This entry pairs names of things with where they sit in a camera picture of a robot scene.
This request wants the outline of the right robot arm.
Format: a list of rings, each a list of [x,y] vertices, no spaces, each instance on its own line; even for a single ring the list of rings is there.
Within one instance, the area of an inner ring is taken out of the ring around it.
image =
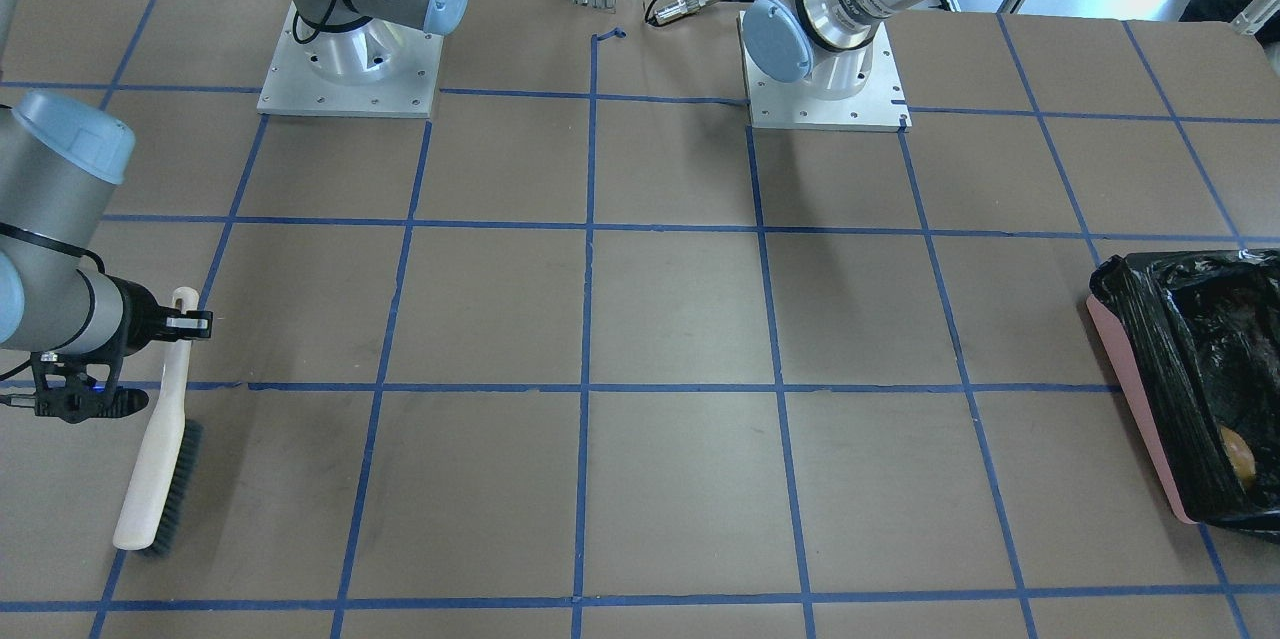
[[[292,0],[259,110],[291,117],[425,118],[442,41],[468,0]],[[120,385],[127,356],[154,341],[207,339],[192,300],[161,306],[142,286],[82,266],[134,134],[123,120],[35,90],[3,109],[3,348],[27,353],[28,396],[3,403],[82,423],[143,410]]]

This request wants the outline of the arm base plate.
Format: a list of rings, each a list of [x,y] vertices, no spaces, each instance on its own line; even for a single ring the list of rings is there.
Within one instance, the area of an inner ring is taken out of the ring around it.
[[[913,125],[886,24],[869,46],[823,58],[794,83],[742,55],[751,125],[772,131],[900,132]]]
[[[388,20],[346,33],[321,33],[288,6],[262,82],[257,111],[293,118],[429,119],[444,37]]]

